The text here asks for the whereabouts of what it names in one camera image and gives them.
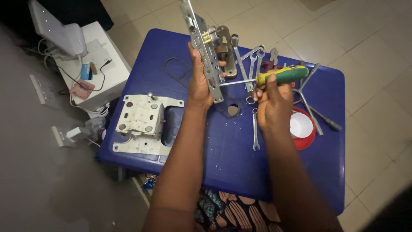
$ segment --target wall socket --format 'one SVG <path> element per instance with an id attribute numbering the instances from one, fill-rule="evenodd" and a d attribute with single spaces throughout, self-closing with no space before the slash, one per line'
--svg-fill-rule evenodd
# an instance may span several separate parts
<path id="1" fill-rule="evenodd" d="M 29 76 L 40 103 L 53 109 L 60 109 L 60 105 L 57 103 L 56 95 L 54 94 L 55 90 L 53 85 L 44 78 L 35 77 L 34 75 Z"/>

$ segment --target black cable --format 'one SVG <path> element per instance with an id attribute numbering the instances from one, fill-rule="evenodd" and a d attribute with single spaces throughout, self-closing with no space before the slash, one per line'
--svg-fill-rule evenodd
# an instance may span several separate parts
<path id="1" fill-rule="evenodd" d="M 107 64 L 109 64 L 110 62 L 112 62 L 112 59 L 106 61 L 106 63 L 105 63 L 102 67 L 100 67 L 100 72 L 103 74 L 103 82 L 102 82 L 102 87 L 100 87 L 100 89 L 98 89 L 98 90 L 91 90 L 91 89 L 88 89 L 88 88 L 82 86 L 79 82 L 77 82 L 77 81 L 76 81 L 75 79 L 73 79 L 69 74 L 67 74 L 66 71 L 64 71 L 64 69 L 63 69 L 62 67 L 60 67 L 60 66 L 57 66 L 57 67 L 61 68 L 61 70 L 62 70 L 70 79 L 72 79 L 74 82 L 76 82 L 76 83 L 77 83 L 80 87 L 82 87 L 83 89 L 85 89 L 85 90 L 91 90 L 91 91 L 100 91 L 100 90 L 103 89 L 104 81 L 106 80 L 106 75 L 104 75 L 104 73 L 102 72 L 102 68 L 103 68 L 104 66 L 106 66 Z"/>

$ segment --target banknote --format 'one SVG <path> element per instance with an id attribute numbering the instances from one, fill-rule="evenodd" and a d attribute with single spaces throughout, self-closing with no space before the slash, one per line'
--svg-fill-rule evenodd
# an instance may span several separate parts
<path id="1" fill-rule="evenodd" d="M 82 86 L 79 86 L 79 84 L 76 83 L 73 88 L 70 89 L 70 94 L 82 100 L 86 100 L 90 96 L 95 85 L 92 85 L 84 80 L 78 80 L 77 82 Z"/>

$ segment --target blue plastic table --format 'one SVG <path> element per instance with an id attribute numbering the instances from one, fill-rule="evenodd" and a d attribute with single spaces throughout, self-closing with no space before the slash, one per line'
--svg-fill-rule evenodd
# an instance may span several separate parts
<path id="1" fill-rule="evenodd" d="M 162 69 L 164 62 L 170 57 L 178 57 L 191 65 L 187 49 L 189 40 L 188 35 L 160 29 L 150 30 L 120 99 L 123 99 L 124 95 L 152 92 L 154 96 L 172 97 L 186 101 L 187 89 L 165 74 Z M 241 55 L 249 50 L 239 47 Z M 266 53 L 263 61 L 269 60 L 269 57 L 269 53 Z M 285 62 L 287 65 L 291 65 L 299 64 L 300 61 L 279 56 L 278 64 Z M 245 59 L 243 64 L 248 73 L 250 59 Z M 305 63 L 305 65 L 309 70 L 314 66 L 311 63 Z M 170 64 L 168 63 L 167 69 L 174 76 L 180 76 L 186 67 L 171 61 Z M 182 81 L 187 82 L 191 74 L 189 72 Z M 238 69 L 235 80 L 242 80 L 240 69 Z M 257 105 L 249 106 L 246 104 L 246 89 L 242 84 L 227 86 L 224 91 L 241 103 L 241 114 L 233 119 L 226 119 L 215 110 L 211 109 L 208 112 L 207 136 L 205 136 L 204 143 L 203 186 L 270 201 L 271 189 L 266 148 L 260 131 L 258 138 L 261 149 L 254 151 L 252 148 L 252 109 Z M 324 135 L 316 136 L 308 148 L 300 151 L 310 178 L 336 214 L 339 215 L 344 209 L 345 188 L 345 85 L 343 73 L 321 66 L 305 86 L 304 94 L 312 107 L 343 127 L 342 131 L 335 132 L 315 114 Z M 98 155 L 103 161 L 157 175 L 166 161 L 166 156 L 121 153 L 112 150 L 114 142 L 125 142 L 129 139 L 115 132 L 123 104 L 124 102 L 120 100 Z M 165 145 L 171 146 L 177 135 L 184 109 L 178 107 L 167 109 L 162 141 Z"/>

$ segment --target screw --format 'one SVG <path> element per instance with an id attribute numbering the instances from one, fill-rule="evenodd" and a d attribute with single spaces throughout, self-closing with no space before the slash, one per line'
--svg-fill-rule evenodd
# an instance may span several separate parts
<path id="1" fill-rule="evenodd" d="M 150 97 L 152 100 L 155 100 L 155 98 L 154 98 L 154 96 L 153 96 L 153 94 L 152 94 L 151 92 L 148 93 L 147 96 Z"/>

